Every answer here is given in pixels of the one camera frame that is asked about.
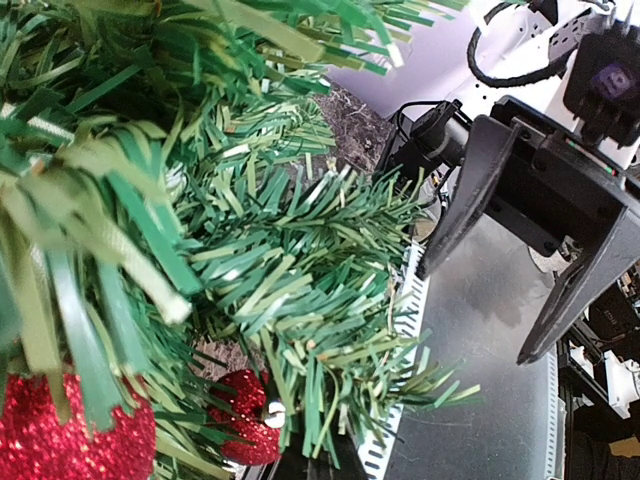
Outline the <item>red ball ornament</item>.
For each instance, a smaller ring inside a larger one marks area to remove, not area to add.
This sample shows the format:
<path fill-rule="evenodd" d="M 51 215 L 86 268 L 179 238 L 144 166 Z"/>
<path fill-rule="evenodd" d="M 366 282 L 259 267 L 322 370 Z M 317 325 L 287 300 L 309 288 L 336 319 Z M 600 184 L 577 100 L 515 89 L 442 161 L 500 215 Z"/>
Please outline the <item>red ball ornament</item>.
<path fill-rule="evenodd" d="M 89 431 L 79 377 L 64 378 L 71 417 L 60 424 L 45 379 L 11 375 L 1 416 L 3 479 L 147 479 L 156 453 L 154 412 L 131 393 L 137 408 L 116 407 L 113 427 Z"/>
<path fill-rule="evenodd" d="M 210 389 L 213 397 L 230 408 L 226 411 L 211 404 L 208 409 L 214 425 L 234 436 L 220 447 L 227 460 L 243 466 L 262 466 L 280 459 L 286 410 L 277 397 L 267 395 L 269 380 L 265 370 L 256 374 L 251 369 L 241 369 L 216 380 L 227 390 Z"/>

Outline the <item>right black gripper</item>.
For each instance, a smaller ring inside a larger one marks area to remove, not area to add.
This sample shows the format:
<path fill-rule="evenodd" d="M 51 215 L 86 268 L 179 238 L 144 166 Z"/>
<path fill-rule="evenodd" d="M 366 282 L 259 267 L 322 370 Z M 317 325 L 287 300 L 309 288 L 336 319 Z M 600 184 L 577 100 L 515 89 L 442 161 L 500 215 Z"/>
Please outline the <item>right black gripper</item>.
<path fill-rule="evenodd" d="M 470 129 L 448 210 L 416 266 L 427 279 L 485 213 L 544 257 L 583 253 L 558 277 L 517 357 L 538 361 L 639 260 L 639 179 L 513 96 Z"/>

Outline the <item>small green christmas tree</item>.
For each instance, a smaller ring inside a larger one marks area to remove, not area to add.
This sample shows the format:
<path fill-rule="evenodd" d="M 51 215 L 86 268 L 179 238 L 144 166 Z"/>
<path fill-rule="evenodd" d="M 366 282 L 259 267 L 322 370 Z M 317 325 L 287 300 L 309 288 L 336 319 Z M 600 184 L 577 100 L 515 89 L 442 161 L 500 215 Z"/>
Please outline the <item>small green christmas tree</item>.
<path fill-rule="evenodd" d="M 344 467 L 400 405 L 475 400 L 413 363 L 399 274 L 421 181 L 314 174 L 334 143 L 327 67 L 383 74 L 460 1 L 5 1 L 1 416 L 11 375 L 79 377 L 89 431 L 154 412 L 147 479 L 225 479 L 210 393 L 269 373 L 280 453 Z"/>

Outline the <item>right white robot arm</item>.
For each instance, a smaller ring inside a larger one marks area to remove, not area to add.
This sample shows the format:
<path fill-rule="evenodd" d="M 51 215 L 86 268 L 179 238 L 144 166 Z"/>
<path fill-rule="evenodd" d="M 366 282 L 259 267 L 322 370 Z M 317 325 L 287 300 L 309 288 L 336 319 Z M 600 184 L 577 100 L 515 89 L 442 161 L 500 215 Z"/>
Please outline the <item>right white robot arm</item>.
<path fill-rule="evenodd" d="M 419 263 L 430 276 L 482 216 L 542 256 L 566 240 L 579 253 L 540 310 L 517 361 L 543 357 L 639 258 L 639 25 L 629 1 L 569 7 L 558 24 L 518 12 L 484 63 L 473 37 L 474 113 L 452 200 Z"/>

